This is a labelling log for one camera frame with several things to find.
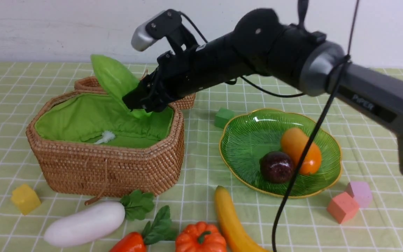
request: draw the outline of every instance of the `toy vegetable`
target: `toy vegetable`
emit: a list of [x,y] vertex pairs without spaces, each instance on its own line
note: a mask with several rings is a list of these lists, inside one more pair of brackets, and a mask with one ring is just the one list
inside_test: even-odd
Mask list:
[[215,225],[188,225],[175,241],[176,252],[226,252],[227,242]]
[[155,207],[152,193],[135,190],[120,202],[106,201],[61,218],[45,231],[43,239],[55,247],[73,247],[101,239],[118,229],[124,219],[144,220]]
[[153,223],[147,222],[142,233],[129,233],[109,252],[146,252],[149,245],[160,241],[175,241],[177,231],[171,225],[170,208],[165,205],[157,212]]

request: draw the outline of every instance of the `wicker basket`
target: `wicker basket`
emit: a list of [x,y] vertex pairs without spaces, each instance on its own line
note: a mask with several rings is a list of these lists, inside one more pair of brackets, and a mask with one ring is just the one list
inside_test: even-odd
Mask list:
[[[74,89],[88,90],[88,91],[104,91],[95,76],[90,76],[75,81]],[[191,94],[190,96],[186,96],[183,99],[175,101],[171,104],[173,104],[179,110],[188,110],[194,107],[194,102],[195,102],[195,94]]]
[[77,90],[49,100],[27,127],[27,139],[46,182],[58,193],[122,197],[135,189],[159,195],[179,179],[184,156],[184,120],[174,105],[168,137],[142,149],[51,141],[40,137],[34,125],[53,106],[82,93]]

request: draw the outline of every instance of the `black cable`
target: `black cable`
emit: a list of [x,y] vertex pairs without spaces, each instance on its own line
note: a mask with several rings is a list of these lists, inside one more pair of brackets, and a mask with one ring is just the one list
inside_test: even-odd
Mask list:
[[[205,38],[205,36],[203,36],[202,32],[197,28],[197,26],[194,24],[194,22],[192,22],[192,20],[190,19],[190,17],[188,17],[186,14],[184,14],[183,12],[179,11],[179,14],[181,16],[184,16],[185,19],[187,19],[187,21],[192,25],[192,27],[194,27],[195,31],[198,33],[198,35],[200,35],[200,37],[202,38],[202,40],[205,43],[208,43],[208,40]],[[265,89],[263,89],[262,87],[254,84],[253,82],[249,81],[247,78],[245,78],[244,76],[240,76],[240,78],[242,80],[244,80],[246,83],[250,84],[251,86],[253,86],[254,88],[259,89],[260,91],[267,93],[271,96],[276,96],[276,97],[280,97],[280,98],[293,98],[293,97],[299,97],[299,96],[304,96],[304,93],[299,93],[299,94],[275,94],[272,93],[270,91],[267,91]]]
[[324,118],[326,117],[326,114],[327,114],[329,108],[332,105],[334,97],[337,94],[337,91],[338,91],[339,86],[340,86],[340,80],[341,80],[341,78],[343,76],[343,73],[346,71],[347,66],[350,64],[351,42],[352,42],[352,36],[353,36],[353,33],[354,33],[355,19],[357,17],[358,6],[359,6],[359,0],[356,0],[355,10],[354,10],[354,17],[353,17],[353,20],[352,20],[351,32],[350,32],[350,35],[349,35],[349,43],[348,43],[347,54],[346,54],[346,56],[344,56],[344,58],[342,59],[341,62],[339,62],[336,66],[334,66],[333,70],[331,71],[331,73],[333,73],[336,68],[342,66],[342,68],[341,68],[341,70],[339,72],[339,76],[337,77],[337,80],[335,82],[334,89],[331,92],[331,95],[329,96],[329,99],[327,100],[326,105],[323,108],[323,111],[321,112],[320,118],[318,119],[317,123],[315,124],[315,127],[313,128],[312,133],[310,134],[309,140],[307,141],[307,145],[304,148],[304,151],[303,151],[303,153],[301,155],[301,158],[299,159],[298,165],[296,166],[294,176],[292,176],[292,178],[291,178],[291,180],[289,182],[289,185],[288,185],[288,188],[286,190],[286,193],[285,193],[285,195],[283,197],[283,200],[282,200],[282,202],[280,204],[280,207],[278,209],[278,213],[276,214],[275,222],[273,224],[273,229],[272,229],[272,232],[271,232],[271,245],[272,245],[272,248],[273,248],[273,252],[277,252],[277,250],[276,250],[276,228],[278,226],[278,222],[280,220],[280,217],[281,217],[281,214],[283,212],[284,206],[285,206],[285,204],[286,204],[286,202],[288,200],[288,197],[289,197],[290,192],[291,192],[291,190],[293,188],[293,185],[295,184],[296,178],[298,177],[298,172],[301,169],[301,166],[303,164],[304,158],[306,157],[307,152],[310,149],[310,146],[312,145],[313,140],[315,139],[315,136],[317,135],[318,131],[320,130],[321,124],[323,123]]

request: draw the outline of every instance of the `robotic arm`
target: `robotic arm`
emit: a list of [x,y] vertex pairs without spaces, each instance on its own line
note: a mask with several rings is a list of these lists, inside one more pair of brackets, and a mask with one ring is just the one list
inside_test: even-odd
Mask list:
[[281,24],[273,9],[250,11],[235,29],[199,45],[182,24],[182,13],[169,9],[135,31],[132,46],[144,51],[166,38],[174,53],[158,57],[158,67],[123,97],[131,109],[162,111],[178,99],[240,76],[273,76],[309,96],[331,93],[342,67],[337,98],[393,132],[403,175],[403,81],[361,67],[338,66],[345,56],[326,35],[297,24]]

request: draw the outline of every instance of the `checkered tablecloth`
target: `checkered tablecloth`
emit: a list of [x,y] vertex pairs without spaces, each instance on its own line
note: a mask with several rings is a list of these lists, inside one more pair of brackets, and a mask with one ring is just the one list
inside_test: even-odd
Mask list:
[[[155,65],[128,64],[141,77]],[[377,69],[403,80],[402,69]],[[55,220],[85,208],[89,197],[55,193],[42,176],[25,136],[25,128],[46,101],[73,89],[74,81],[93,75],[90,64],[0,62],[0,252],[106,252],[130,231],[141,231],[147,220],[125,222],[101,240],[80,247],[54,248],[43,241]],[[269,91],[297,93],[274,78],[250,80]],[[197,93],[195,107],[184,111],[186,155],[177,185],[158,196],[157,208],[168,204],[176,228],[189,223],[216,223],[213,193],[228,188],[237,214],[249,235],[271,250],[271,229],[280,198],[249,189],[235,179],[219,156],[222,130],[214,127],[215,112],[226,107],[247,113],[263,107],[302,113],[316,120],[328,96],[280,99],[262,94],[239,81]],[[403,176],[398,170],[397,144],[389,131],[342,102],[334,102],[323,129],[340,143],[344,173],[339,182],[320,195],[291,199],[278,226],[280,252],[400,252],[403,251]],[[326,211],[331,197],[349,181],[366,181],[374,201],[343,225]],[[27,216],[10,202],[11,191],[27,183],[41,198],[41,206]],[[174,251],[172,242],[149,251]]]

